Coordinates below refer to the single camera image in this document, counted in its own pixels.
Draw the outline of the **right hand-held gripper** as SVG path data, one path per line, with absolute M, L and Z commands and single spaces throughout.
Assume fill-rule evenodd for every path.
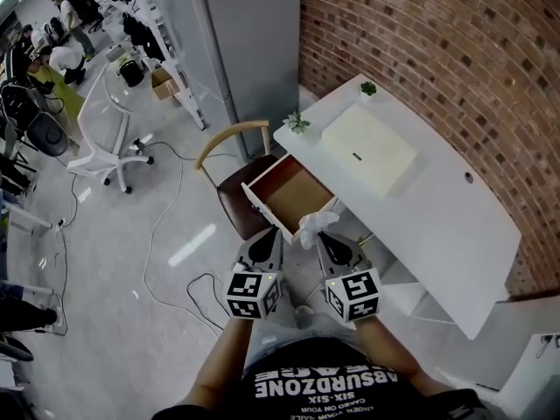
M 323 231 L 318 239 L 323 293 L 335 317 L 350 323 L 374 316 L 379 308 L 381 282 L 363 250 L 355 242 L 339 242 Z

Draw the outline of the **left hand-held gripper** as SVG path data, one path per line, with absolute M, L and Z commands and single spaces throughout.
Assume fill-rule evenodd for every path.
M 229 314 L 238 319 L 266 319 L 281 298 L 282 240 L 278 227 L 264 235 L 264 243 L 243 245 L 232 270 L 224 279 L 223 299 Z

